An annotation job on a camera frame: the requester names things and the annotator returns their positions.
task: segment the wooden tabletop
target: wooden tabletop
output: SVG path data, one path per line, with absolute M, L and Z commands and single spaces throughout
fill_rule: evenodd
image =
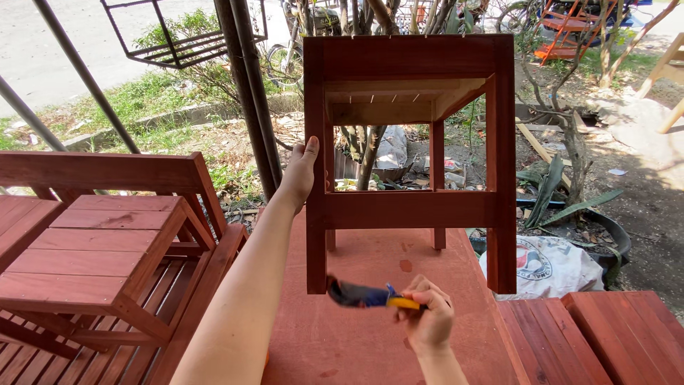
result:
M 0 272 L 64 210 L 58 201 L 0 195 Z

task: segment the concrete road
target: concrete road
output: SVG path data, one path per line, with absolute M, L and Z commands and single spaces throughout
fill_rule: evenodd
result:
M 157 68 L 126 58 L 100 1 L 49 0 L 49 4 L 102 89 Z M 214 12 L 212 0 L 165 0 L 159 7 L 166 18 L 197 8 Z M 266 0 L 265 9 L 269 41 L 287 41 L 279 1 Z M 157 22 L 151 4 L 118 8 L 112 13 L 129 48 L 134 38 Z M 88 92 L 32 1 L 0 0 L 0 15 L 0 75 L 29 107 L 37 110 L 58 105 Z M 13 114 L 0 98 L 0 116 Z

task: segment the motorcycle wheel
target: motorcycle wheel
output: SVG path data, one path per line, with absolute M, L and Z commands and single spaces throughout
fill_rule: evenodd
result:
M 304 52 L 300 47 L 294 47 L 292 58 L 287 67 L 287 47 L 276 44 L 266 55 L 267 68 L 266 75 L 278 87 L 288 88 L 296 86 L 304 77 Z

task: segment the slatted seat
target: slatted seat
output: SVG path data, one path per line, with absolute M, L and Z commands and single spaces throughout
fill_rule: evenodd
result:
M 614 383 L 684 384 L 684 328 L 653 291 L 562 301 Z
M 560 299 L 497 304 L 531 384 L 612 384 Z

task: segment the rock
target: rock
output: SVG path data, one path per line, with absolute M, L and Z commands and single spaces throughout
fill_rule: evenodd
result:
M 545 160 L 538 160 L 530 164 L 529 166 L 525 166 L 523 170 L 534 171 L 539 175 L 546 175 L 549 173 L 549 164 Z
M 554 191 L 553 194 L 551 194 L 551 200 L 554 202 L 565 202 L 567 198 L 568 196 L 560 191 Z

